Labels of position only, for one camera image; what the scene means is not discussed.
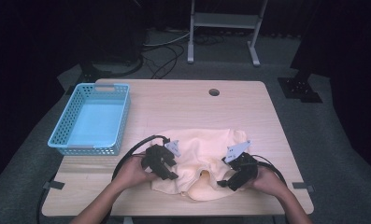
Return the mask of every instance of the dark background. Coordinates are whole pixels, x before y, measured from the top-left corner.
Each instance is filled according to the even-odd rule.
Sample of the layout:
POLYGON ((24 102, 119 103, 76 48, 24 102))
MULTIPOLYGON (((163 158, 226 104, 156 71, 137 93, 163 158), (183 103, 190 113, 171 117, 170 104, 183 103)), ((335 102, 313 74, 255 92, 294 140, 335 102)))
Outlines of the dark background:
MULTIPOLYGON (((132 62, 145 28, 189 26, 189 0, 138 3, 0 1, 0 173, 63 95, 59 74, 89 60, 132 62)), ((259 7, 200 0, 196 9, 249 14, 259 7)), ((302 36, 292 67, 331 78, 336 113, 371 163, 371 1, 270 0, 260 34, 302 36)))

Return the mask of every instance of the person's right hand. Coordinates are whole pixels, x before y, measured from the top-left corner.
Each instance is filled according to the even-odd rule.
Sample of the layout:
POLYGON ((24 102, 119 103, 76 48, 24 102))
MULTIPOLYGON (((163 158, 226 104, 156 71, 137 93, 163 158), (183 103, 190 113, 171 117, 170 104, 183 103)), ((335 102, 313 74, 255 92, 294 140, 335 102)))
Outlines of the person's right hand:
POLYGON ((260 192, 278 197, 282 192, 288 191, 287 186, 270 169, 258 166, 258 175, 249 180, 242 188, 257 189, 260 192))

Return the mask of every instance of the wooden table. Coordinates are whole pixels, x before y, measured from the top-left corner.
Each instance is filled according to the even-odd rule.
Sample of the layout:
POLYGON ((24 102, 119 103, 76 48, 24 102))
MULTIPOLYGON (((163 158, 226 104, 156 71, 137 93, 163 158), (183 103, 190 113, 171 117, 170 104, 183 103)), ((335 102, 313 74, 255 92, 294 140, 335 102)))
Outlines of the wooden table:
MULTIPOLYGON (((45 216, 76 216, 110 182, 122 156, 135 144, 170 129, 238 129, 252 141, 252 153, 269 159, 284 175, 308 214, 313 204, 265 85, 258 81, 100 79, 128 83, 131 105, 119 156, 65 156, 55 177, 64 188, 51 189, 45 216), (209 91, 216 89, 218 96, 209 91)), ((284 214, 278 201, 252 189, 210 202, 150 189, 150 183, 126 190, 112 216, 255 216, 284 214)))

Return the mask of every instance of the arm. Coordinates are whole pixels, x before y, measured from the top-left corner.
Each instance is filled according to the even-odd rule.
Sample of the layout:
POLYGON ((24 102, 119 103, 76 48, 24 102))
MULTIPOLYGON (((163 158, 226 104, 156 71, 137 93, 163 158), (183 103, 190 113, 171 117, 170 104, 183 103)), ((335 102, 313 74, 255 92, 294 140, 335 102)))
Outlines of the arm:
POLYGON ((247 182, 244 185, 244 188, 257 189, 263 193, 276 197, 291 224, 312 223, 295 195, 293 195, 287 186, 285 186, 285 184, 281 182, 281 180, 271 170, 259 166, 257 178, 247 182))
POLYGON ((144 171, 141 160, 141 155, 131 157, 115 179, 71 223, 100 223, 125 189, 155 179, 156 174, 144 171))

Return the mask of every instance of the metal stand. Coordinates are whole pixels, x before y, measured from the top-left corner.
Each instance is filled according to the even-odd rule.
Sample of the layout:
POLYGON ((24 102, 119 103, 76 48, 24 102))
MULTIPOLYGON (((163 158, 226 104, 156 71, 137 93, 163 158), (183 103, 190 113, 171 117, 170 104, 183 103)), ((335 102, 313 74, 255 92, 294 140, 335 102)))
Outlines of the metal stand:
POLYGON ((233 14, 217 14, 217 13, 199 13, 194 12, 194 2, 192 0, 191 8, 191 25, 190 25, 190 36, 188 43, 188 63, 194 62, 193 57, 193 30, 196 26, 206 27, 226 27, 226 28, 243 28, 253 29, 254 34, 252 40, 247 42, 249 47, 250 55, 252 58, 252 64, 254 66, 260 66, 261 63, 258 59, 257 52, 255 50, 255 42, 261 28, 262 20, 264 18, 264 11, 266 10, 267 0, 263 0, 260 13, 258 15, 233 15, 233 14))
POLYGON ((278 77, 278 83, 285 97, 300 99, 303 103, 322 103, 320 96, 311 89, 307 82, 310 75, 309 72, 299 71, 295 77, 278 77))

